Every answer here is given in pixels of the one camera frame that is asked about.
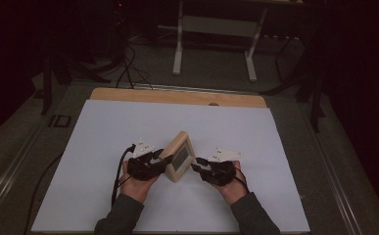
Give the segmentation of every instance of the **gray sleeve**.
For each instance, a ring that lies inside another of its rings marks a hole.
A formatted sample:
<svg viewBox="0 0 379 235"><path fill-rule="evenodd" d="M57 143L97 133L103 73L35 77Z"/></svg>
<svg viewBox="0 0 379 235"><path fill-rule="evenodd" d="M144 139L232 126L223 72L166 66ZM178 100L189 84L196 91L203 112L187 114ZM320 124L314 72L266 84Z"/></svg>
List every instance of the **gray sleeve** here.
<svg viewBox="0 0 379 235"><path fill-rule="evenodd" d="M143 209L143 204L119 194L107 217L100 219L95 225L94 234L132 234Z"/></svg>
<svg viewBox="0 0 379 235"><path fill-rule="evenodd" d="M254 193L233 203L231 210L238 221L241 234L280 234L277 225L272 222Z"/></svg>

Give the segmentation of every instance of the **person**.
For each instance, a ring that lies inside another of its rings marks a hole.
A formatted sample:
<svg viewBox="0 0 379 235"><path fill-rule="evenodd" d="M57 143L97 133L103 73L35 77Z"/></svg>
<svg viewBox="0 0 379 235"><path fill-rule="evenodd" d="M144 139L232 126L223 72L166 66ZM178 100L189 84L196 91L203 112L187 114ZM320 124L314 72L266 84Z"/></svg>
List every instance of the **person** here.
<svg viewBox="0 0 379 235"><path fill-rule="evenodd" d="M241 173L240 162L233 162L239 169L236 177L244 182L246 179ZM144 208L144 201L150 188L159 177L148 181L140 181L127 174L127 164L122 164L124 170L120 182L120 194L114 203L112 210L106 218L100 219L95 225L95 235L132 234L134 227ZM248 193L246 187L237 180L232 180L224 186L213 185L229 205L239 224L241 234L272 235L280 234L278 227L262 208L256 195Z"/></svg>

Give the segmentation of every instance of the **white table surface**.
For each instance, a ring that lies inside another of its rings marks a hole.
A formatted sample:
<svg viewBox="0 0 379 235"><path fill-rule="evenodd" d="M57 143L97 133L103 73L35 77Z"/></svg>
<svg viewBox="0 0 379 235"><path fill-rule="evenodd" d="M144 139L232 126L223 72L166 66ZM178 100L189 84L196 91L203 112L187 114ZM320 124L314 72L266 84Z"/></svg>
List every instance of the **white table surface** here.
<svg viewBox="0 0 379 235"><path fill-rule="evenodd" d="M309 231L270 109L96 100L84 105L32 231L93 231L110 211L123 151L140 137L165 148L180 130L189 133L197 157L217 147L241 152L249 188L280 230ZM217 191L189 168L177 183L159 178L134 231L237 232L238 224Z"/></svg>

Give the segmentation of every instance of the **metal frame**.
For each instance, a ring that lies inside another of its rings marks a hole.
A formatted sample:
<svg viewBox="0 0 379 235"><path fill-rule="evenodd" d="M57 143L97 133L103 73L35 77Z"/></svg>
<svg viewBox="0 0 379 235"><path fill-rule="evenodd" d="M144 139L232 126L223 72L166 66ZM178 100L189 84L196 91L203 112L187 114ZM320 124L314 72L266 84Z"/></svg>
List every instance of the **metal frame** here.
<svg viewBox="0 0 379 235"><path fill-rule="evenodd" d="M203 18L194 16L184 16L183 0L179 1L179 17L177 21L177 46L174 56L173 74L180 75L182 65L182 37L183 31L195 31L204 33L215 33L223 35L234 35L252 37L251 47L245 51L245 61L247 64L248 77L250 81L256 82L257 75L254 68L253 55L256 50L257 42L260 38L262 24L264 22L267 9L261 12L260 20L256 22L233 21L215 18Z"/></svg>

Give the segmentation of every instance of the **wooden edge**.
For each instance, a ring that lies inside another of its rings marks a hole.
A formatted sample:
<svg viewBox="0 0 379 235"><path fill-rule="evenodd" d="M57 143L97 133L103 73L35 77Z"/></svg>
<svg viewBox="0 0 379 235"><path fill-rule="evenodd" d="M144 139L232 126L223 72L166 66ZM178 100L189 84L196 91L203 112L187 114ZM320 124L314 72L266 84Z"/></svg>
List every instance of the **wooden edge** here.
<svg viewBox="0 0 379 235"><path fill-rule="evenodd" d="M225 107L267 108L262 96L192 91L135 90L95 88L91 100L169 103L184 105L219 105Z"/></svg>
<svg viewBox="0 0 379 235"><path fill-rule="evenodd" d="M185 161L181 164L179 167L180 172L177 172L177 170L174 169L172 163L175 161L175 158L177 157L175 154L177 151L181 149L181 147L185 145L185 148L188 148L188 153L191 155L189 158L186 158ZM161 155L159 156L160 159L164 159L169 155L173 156L173 161L171 164L169 164L166 167L166 175L167 177L174 183L179 181L180 177L183 175L183 173L187 170L189 165L193 162L196 156L195 152L192 147L192 143L190 142L189 135L186 131L180 131L170 142L170 144L162 151Z"/></svg>

